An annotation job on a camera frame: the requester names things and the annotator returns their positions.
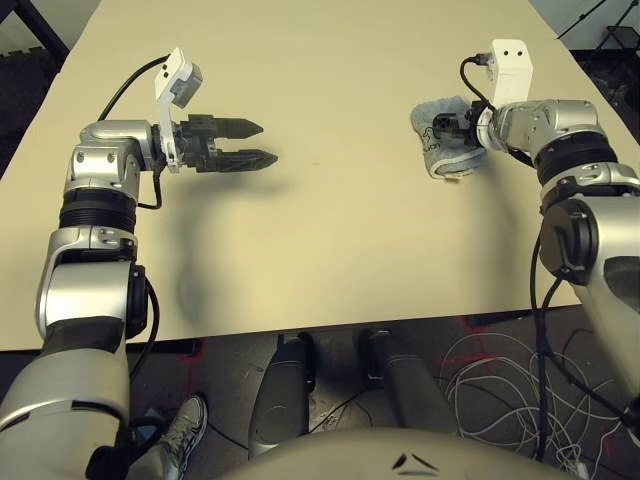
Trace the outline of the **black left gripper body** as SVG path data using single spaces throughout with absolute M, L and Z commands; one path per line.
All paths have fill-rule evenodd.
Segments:
M 218 169 L 215 144 L 216 125 L 212 115 L 189 115 L 177 126 L 176 145 L 180 148 L 181 165 L 199 173 L 213 173 Z

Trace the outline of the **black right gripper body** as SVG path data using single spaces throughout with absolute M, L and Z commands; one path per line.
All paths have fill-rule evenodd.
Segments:
M 480 133 L 486 127 L 489 108 L 483 101 L 472 101 L 463 113 L 456 116 L 451 135 L 462 139 L 467 146 L 482 147 Z

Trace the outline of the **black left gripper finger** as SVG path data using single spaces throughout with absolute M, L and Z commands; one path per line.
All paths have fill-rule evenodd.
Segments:
M 219 150 L 214 156 L 212 171 L 217 173 L 259 171 L 277 161 L 277 155 L 259 149 Z
M 247 139 L 263 132 L 263 128 L 247 119 L 215 118 L 215 137 L 225 139 Z

